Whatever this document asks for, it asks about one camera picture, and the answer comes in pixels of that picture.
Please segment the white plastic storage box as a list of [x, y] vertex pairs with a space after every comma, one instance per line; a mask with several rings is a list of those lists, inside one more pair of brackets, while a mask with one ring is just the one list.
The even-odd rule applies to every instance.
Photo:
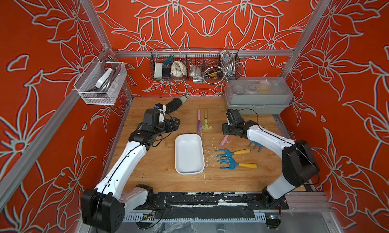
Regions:
[[182, 134], [175, 139], [175, 170], [183, 176], [201, 174], [205, 169], [202, 139], [198, 134]]

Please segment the green rake wooden handle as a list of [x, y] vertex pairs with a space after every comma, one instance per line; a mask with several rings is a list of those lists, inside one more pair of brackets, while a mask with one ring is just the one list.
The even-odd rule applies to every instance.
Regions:
[[202, 129], [212, 129], [212, 126], [208, 124], [208, 110], [204, 110], [204, 125]]

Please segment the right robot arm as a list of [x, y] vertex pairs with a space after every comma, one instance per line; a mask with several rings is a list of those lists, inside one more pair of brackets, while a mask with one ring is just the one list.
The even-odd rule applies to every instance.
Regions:
[[224, 135], [256, 142], [282, 159], [282, 175], [262, 190], [264, 205], [269, 207], [319, 175], [320, 168], [308, 142], [288, 139], [266, 130], [255, 121], [245, 121], [237, 109], [228, 109], [226, 117], [228, 122], [222, 124]]

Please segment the blue rake yellow handle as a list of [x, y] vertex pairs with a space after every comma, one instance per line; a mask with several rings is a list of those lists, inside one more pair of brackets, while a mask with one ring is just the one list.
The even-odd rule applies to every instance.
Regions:
[[251, 150], [250, 149], [243, 149], [243, 150], [231, 152], [228, 149], [220, 149], [220, 150], [216, 150], [215, 152], [223, 152], [222, 154], [218, 154], [216, 156], [217, 158], [232, 158], [234, 155], [249, 154], [251, 152]]
[[251, 163], [237, 163], [233, 158], [225, 158], [218, 160], [221, 164], [220, 169], [225, 170], [234, 170], [236, 167], [248, 168], [248, 169], [257, 169], [256, 164]]

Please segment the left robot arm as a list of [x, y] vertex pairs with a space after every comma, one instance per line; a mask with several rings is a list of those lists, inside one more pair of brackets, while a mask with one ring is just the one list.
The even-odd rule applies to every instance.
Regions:
[[156, 104], [147, 109], [143, 121], [131, 133], [126, 147], [107, 175], [81, 196], [82, 221], [84, 224], [107, 233], [116, 232], [124, 216], [151, 200], [153, 189], [140, 184], [123, 195], [124, 187], [140, 160], [151, 147], [179, 129], [180, 120], [172, 117], [166, 105]]

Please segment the wide purple fork pink handle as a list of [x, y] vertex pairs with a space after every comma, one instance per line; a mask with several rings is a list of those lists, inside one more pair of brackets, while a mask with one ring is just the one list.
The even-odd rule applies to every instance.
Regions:
[[228, 143], [228, 138], [229, 138], [229, 135], [225, 135], [224, 136], [224, 138], [221, 140], [221, 142], [220, 142], [220, 146], [221, 147], [224, 147], [224, 145], [226, 144], [226, 143]]

